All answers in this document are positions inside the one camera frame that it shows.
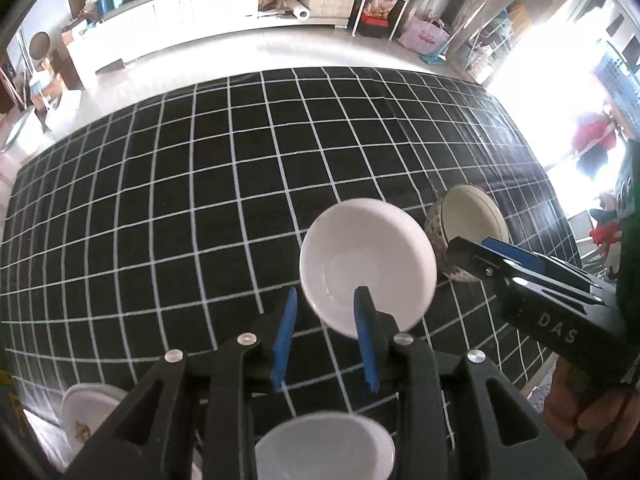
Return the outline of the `person's right hand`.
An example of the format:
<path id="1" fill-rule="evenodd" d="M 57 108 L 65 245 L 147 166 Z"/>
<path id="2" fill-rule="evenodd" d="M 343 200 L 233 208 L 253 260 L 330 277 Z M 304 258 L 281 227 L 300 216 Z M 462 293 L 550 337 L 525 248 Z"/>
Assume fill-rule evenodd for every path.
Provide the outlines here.
<path id="1" fill-rule="evenodd" d="M 578 431 L 607 430 L 604 454 L 621 450 L 639 427 L 639 393 L 635 388 L 616 387 L 586 401 L 570 388 L 570 378 L 578 368 L 562 356 L 556 360 L 552 383 L 541 418 L 552 434 L 566 442 Z"/>

